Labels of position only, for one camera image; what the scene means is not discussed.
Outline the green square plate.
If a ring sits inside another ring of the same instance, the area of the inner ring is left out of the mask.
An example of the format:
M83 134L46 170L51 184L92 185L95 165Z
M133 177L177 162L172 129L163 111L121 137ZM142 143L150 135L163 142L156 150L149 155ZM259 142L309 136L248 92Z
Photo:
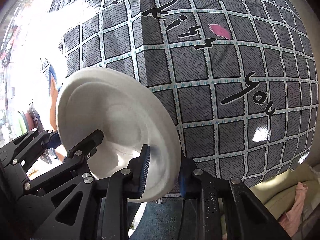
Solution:
M27 133L29 130L29 126L24 113L21 113L21 112L16 112L16 113L17 113L17 118L18 118L18 123L20 126L21 133L22 134Z

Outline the large white bowl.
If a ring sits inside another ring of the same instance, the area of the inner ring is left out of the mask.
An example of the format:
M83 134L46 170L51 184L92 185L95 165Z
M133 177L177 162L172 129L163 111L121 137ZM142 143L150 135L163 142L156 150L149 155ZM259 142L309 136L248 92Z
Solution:
M146 144L150 165L140 201L157 200L174 188L181 163L176 127L163 104L134 78L98 67L74 72L57 97L56 125L66 150L102 131L103 140L88 160L95 178L126 168Z

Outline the blue jeans leg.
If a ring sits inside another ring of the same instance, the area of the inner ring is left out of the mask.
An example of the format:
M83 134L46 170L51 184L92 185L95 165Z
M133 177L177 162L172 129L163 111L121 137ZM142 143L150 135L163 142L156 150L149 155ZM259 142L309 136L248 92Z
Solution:
M129 239L178 239L184 201L170 199L163 204L149 202Z

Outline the checkered star tablecloth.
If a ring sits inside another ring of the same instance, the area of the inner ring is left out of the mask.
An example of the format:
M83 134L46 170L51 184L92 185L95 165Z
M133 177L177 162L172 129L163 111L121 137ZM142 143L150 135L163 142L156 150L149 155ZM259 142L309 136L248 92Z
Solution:
M290 0L39 0L52 27L41 61L41 121L57 130L64 80L98 67L126 74L168 111L181 159L248 187L308 155L318 80Z

